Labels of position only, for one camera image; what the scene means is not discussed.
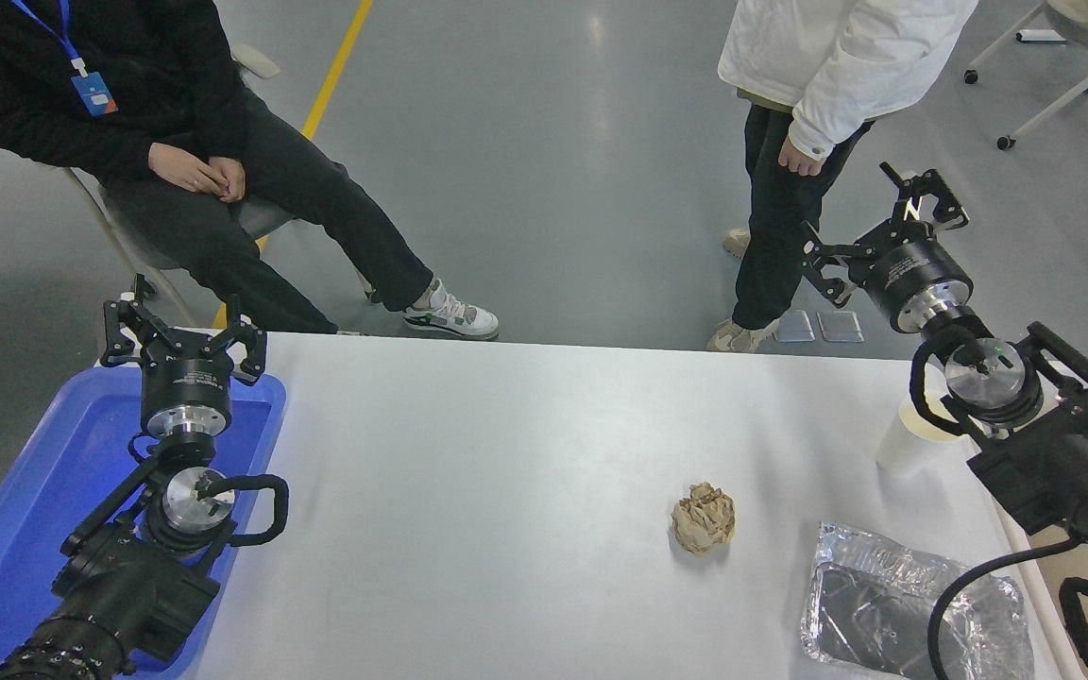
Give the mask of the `seated person's left hand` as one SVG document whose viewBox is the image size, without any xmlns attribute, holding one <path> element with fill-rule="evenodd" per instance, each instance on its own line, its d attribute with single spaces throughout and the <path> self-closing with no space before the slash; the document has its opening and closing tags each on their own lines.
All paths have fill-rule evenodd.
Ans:
<svg viewBox="0 0 1088 680">
<path fill-rule="evenodd" d="M 209 158 L 208 165 L 217 173 L 217 194 L 221 202 L 232 205 L 242 201 L 247 194 L 247 177 L 242 161 L 233 158 Z"/>
</svg>

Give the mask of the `seated person's right hand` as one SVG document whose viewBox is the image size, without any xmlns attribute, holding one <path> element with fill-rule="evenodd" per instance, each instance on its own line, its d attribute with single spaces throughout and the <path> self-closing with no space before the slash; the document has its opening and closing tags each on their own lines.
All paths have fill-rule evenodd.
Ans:
<svg viewBox="0 0 1088 680">
<path fill-rule="evenodd" d="M 228 182 L 215 168 L 176 146 L 152 143 L 147 163 L 157 177 L 180 189 L 212 196 L 224 196 L 228 189 Z"/>
</svg>

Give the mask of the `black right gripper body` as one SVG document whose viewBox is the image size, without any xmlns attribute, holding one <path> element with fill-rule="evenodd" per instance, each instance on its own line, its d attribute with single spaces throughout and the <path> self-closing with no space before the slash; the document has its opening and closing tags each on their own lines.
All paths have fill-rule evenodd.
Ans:
<svg viewBox="0 0 1088 680">
<path fill-rule="evenodd" d="M 860 242 L 860 287 L 888 317 L 967 316 L 973 283 L 936 238 Z"/>
</svg>

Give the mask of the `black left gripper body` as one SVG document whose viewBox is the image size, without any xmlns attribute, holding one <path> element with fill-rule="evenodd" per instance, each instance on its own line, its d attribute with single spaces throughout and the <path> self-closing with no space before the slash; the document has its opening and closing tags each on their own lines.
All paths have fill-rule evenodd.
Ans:
<svg viewBox="0 0 1088 680">
<path fill-rule="evenodd" d="M 230 417 L 230 374 L 234 362 L 228 354 L 215 358 L 170 358 L 145 356 L 143 370 L 143 417 L 154 417 L 177 406 L 207 406 L 221 417 Z"/>
</svg>

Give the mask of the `standing person's left hand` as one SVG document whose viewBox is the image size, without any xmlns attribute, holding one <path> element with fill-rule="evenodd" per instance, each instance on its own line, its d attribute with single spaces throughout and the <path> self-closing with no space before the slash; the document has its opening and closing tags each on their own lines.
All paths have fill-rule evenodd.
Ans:
<svg viewBox="0 0 1088 680">
<path fill-rule="evenodd" d="M 798 174 L 799 177 L 811 178 L 821 174 L 825 166 L 825 159 L 812 158 L 812 156 L 805 154 L 805 152 L 798 149 L 798 146 L 791 141 L 790 137 L 786 137 L 780 146 L 777 163 L 778 166 L 786 168 L 787 172 Z"/>
</svg>

